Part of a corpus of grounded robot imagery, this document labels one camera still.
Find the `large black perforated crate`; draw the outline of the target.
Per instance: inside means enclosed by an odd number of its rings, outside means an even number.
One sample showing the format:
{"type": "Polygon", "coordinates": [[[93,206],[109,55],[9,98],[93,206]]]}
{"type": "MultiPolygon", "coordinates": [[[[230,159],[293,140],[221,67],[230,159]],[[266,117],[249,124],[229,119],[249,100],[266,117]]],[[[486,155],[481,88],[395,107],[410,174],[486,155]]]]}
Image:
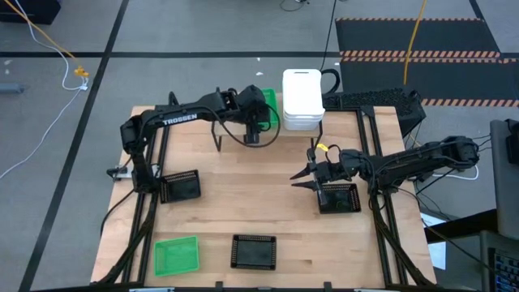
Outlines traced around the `large black perforated crate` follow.
{"type": "Polygon", "coordinates": [[[427,117],[419,93],[416,90],[406,88],[357,93],[329,92],[322,95],[322,100],[327,111],[346,111],[369,106],[393,107],[396,110],[403,137],[406,137],[427,117]]]}

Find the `white paper sheet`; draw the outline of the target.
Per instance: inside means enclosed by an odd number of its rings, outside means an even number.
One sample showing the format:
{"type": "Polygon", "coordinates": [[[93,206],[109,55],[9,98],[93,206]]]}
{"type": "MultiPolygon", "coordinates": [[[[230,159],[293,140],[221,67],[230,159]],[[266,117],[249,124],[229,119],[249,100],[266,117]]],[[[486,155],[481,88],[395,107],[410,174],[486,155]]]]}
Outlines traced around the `white paper sheet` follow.
{"type": "MultiPolygon", "coordinates": [[[[421,213],[421,218],[423,220],[423,227],[427,228],[432,227],[434,225],[438,225],[444,223],[444,220],[433,217],[431,215],[427,215],[426,213],[421,213]]],[[[428,244],[431,262],[434,268],[445,270],[446,269],[446,242],[439,243],[429,243],[428,244]]]]}

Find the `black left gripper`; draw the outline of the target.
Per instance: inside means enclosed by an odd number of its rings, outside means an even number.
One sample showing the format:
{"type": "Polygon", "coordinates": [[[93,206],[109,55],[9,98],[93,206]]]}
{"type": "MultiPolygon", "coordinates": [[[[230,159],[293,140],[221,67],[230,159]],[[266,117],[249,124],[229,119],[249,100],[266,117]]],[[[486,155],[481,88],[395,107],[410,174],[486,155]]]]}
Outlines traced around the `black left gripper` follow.
{"type": "Polygon", "coordinates": [[[239,122],[266,122],[261,124],[261,131],[269,131],[270,108],[263,92],[255,85],[249,85],[236,97],[238,113],[235,119],[239,122]]]}

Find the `metal table clamp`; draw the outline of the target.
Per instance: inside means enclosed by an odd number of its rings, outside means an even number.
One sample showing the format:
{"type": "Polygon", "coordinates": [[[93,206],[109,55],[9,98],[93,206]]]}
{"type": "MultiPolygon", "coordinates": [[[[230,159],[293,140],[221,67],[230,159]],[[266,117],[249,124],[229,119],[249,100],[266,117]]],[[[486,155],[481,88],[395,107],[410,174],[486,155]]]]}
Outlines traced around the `metal table clamp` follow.
{"type": "Polygon", "coordinates": [[[133,165],[118,165],[117,167],[107,169],[106,174],[113,181],[120,181],[121,179],[131,178],[133,165]]]}

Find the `black device on cabinet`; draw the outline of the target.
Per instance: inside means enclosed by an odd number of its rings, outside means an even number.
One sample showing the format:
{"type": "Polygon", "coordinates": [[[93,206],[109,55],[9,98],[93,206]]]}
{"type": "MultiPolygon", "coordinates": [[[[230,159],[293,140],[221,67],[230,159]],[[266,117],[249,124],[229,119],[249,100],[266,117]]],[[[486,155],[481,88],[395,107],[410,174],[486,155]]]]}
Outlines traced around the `black device on cabinet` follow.
{"type": "Polygon", "coordinates": [[[511,164],[519,165],[519,122],[507,119],[508,130],[510,135],[506,137],[506,148],[508,161],[511,164]]]}

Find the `black floor box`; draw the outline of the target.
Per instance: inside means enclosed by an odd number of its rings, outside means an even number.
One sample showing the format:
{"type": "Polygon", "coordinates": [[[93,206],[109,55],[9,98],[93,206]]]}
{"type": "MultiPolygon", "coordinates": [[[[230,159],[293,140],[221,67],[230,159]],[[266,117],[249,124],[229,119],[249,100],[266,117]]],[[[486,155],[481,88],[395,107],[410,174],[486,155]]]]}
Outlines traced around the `black floor box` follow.
{"type": "MultiPolygon", "coordinates": [[[[7,0],[35,24],[50,25],[62,8],[61,0],[7,0]]],[[[4,0],[0,0],[0,22],[24,23],[25,20],[4,0]]]]}

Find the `white plastic basket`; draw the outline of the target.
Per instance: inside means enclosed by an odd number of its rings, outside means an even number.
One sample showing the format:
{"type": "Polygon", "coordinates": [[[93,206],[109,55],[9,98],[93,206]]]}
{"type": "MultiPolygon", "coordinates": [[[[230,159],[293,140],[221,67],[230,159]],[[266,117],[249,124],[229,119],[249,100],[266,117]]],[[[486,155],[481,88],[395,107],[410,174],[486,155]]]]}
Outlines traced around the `white plastic basket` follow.
{"type": "Polygon", "coordinates": [[[283,110],[293,116],[322,116],[321,72],[316,69],[287,69],[282,78],[283,110]]]}
{"type": "Polygon", "coordinates": [[[319,129],[319,122],[283,122],[287,131],[315,131],[319,129]]]}
{"type": "Polygon", "coordinates": [[[289,115],[287,113],[283,113],[284,120],[287,122],[300,122],[300,123],[319,123],[323,117],[324,114],[321,115],[289,115]]]}

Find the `black hazard-striped floor mat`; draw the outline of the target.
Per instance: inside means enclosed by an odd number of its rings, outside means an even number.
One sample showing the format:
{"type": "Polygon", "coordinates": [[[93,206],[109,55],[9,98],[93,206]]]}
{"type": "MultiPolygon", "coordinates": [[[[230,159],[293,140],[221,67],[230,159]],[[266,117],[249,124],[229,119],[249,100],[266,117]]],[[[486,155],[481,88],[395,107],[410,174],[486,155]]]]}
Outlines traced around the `black hazard-striped floor mat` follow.
{"type": "Polygon", "coordinates": [[[346,92],[406,87],[424,105],[519,108],[519,54],[502,54],[483,19],[340,18],[346,92]]]}

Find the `dark control panel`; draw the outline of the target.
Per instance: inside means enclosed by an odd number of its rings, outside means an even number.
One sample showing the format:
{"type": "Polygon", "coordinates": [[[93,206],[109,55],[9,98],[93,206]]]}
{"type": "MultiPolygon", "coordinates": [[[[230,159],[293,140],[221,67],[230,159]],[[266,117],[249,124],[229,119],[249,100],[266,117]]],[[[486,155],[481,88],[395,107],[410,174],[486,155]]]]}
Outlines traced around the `dark control panel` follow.
{"type": "Polygon", "coordinates": [[[491,292],[519,292],[519,253],[489,249],[491,292]]]}

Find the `black slotted plastic basket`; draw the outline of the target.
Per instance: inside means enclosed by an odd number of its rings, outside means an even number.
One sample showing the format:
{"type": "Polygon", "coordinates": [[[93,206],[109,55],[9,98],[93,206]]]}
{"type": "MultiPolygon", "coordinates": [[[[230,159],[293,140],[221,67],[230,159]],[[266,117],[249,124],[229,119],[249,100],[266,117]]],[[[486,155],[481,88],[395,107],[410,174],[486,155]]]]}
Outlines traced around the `black slotted plastic basket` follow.
{"type": "Polygon", "coordinates": [[[326,184],[318,194],[321,214],[360,213],[358,188],[354,183],[326,184]]]}
{"type": "Polygon", "coordinates": [[[160,177],[160,187],[162,204],[201,197],[198,170],[189,170],[160,177]]]}
{"type": "Polygon", "coordinates": [[[235,234],[232,240],[230,267],[273,271],[277,267],[275,236],[235,234]]]}

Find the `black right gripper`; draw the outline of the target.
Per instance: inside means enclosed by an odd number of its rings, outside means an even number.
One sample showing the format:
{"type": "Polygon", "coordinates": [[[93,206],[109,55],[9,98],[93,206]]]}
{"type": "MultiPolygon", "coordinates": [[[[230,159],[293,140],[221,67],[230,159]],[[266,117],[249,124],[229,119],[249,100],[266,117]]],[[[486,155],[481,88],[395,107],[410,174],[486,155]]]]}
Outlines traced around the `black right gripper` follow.
{"type": "MultiPolygon", "coordinates": [[[[329,159],[316,162],[308,162],[305,167],[290,177],[290,180],[303,178],[313,175],[321,183],[335,182],[338,180],[351,181],[352,177],[361,172],[366,157],[362,152],[356,150],[341,150],[338,153],[338,162],[331,162],[329,159]]],[[[315,181],[295,182],[292,187],[302,187],[312,191],[318,191],[320,184],[315,181]]]]}

